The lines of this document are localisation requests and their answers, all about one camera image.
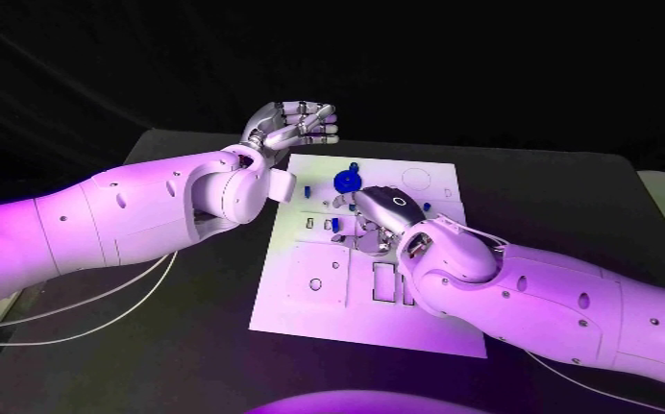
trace robotic arm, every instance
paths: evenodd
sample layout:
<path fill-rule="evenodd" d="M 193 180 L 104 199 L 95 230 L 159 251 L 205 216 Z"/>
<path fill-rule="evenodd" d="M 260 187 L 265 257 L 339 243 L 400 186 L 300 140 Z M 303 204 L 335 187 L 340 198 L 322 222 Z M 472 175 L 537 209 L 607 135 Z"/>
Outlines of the robotic arm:
<path fill-rule="evenodd" d="M 250 223 L 265 199 L 289 202 L 289 147 L 336 143 L 335 108 L 267 104 L 241 143 L 121 166 L 49 196 L 0 206 L 0 298 L 87 268 L 144 262 Z"/>
<path fill-rule="evenodd" d="M 368 233 L 332 241 L 371 256 L 397 247 L 398 271 L 428 313 L 457 316 L 555 361 L 665 381 L 665 289 L 577 258 L 508 244 L 443 214 L 427 220 L 392 187 L 340 195 L 333 205 L 345 204 L 356 205 Z"/>

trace blue cap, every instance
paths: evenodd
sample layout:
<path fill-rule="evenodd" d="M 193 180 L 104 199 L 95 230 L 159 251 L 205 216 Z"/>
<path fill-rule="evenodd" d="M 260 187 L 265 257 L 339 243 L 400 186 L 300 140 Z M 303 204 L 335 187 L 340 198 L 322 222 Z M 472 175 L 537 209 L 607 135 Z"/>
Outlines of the blue cap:
<path fill-rule="evenodd" d="M 339 193 L 349 193 L 358 191 L 364 186 L 364 180 L 358 174 L 358 162 L 352 162 L 349 169 L 339 172 L 333 180 L 335 190 Z"/>

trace small blue part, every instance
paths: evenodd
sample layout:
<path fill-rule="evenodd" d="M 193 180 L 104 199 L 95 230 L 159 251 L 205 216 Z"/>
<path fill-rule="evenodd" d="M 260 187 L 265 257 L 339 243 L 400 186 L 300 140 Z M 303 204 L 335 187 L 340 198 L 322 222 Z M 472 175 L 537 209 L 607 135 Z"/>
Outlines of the small blue part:
<path fill-rule="evenodd" d="M 364 186 L 364 180 L 358 174 L 359 166 L 358 162 L 352 162 L 349 169 L 339 172 L 332 181 L 335 185 L 335 190 L 339 193 L 349 193 L 351 191 L 358 191 Z"/>

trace table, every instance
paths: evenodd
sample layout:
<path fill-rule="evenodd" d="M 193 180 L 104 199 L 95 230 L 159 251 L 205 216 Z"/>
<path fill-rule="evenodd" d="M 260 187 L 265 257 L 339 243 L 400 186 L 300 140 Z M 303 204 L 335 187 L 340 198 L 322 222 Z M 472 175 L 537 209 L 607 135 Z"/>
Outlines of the table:
<path fill-rule="evenodd" d="M 126 163 L 219 150 L 237 140 L 151 130 Z M 358 141 L 297 152 L 453 162 L 472 227 L 665 287 L 665 220 L 625 158 Z M 652 412 L 577 387 L 490 338 L 489 358 L 475 359 L 250 331 L 276 208 L 268 202 L 250 225 L 179 254 L 156 294 L 114 325 L 63 344 L 0 353 L 0 412 L 237 413 L 338 389 L 408 393 L 496 413 Z M 30 314 L 111 289 L 150 265 L 48 281 Z M 23 325 L 13 341 L 49 340 L 98 326 L 131 307 L 157 276 Z M 661 383 L 554 364 L 594 387 L 665 406 Z"/>

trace white board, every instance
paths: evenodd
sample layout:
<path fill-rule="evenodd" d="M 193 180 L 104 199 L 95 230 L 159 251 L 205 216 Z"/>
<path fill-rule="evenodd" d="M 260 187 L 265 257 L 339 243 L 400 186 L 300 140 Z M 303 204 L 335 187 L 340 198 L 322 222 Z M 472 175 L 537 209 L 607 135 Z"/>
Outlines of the white board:
<path fill-rule="evenodd" d="M 250 329 L 485 358 L 477 328 L 417 306 L 395 253 L 372 257 L 330 242 L 326 225 L 335 217 L 339 233 L 362 233 L 349 208 L 330 204 L 333 177 L 351 162 L 359 164 L 364 187 L 394 185 L 418 204 L 430 203 L 428 217 L 441 212 L 466 224 L 453 164 L 291 155 L 297 186 L 277 210 Z"/>

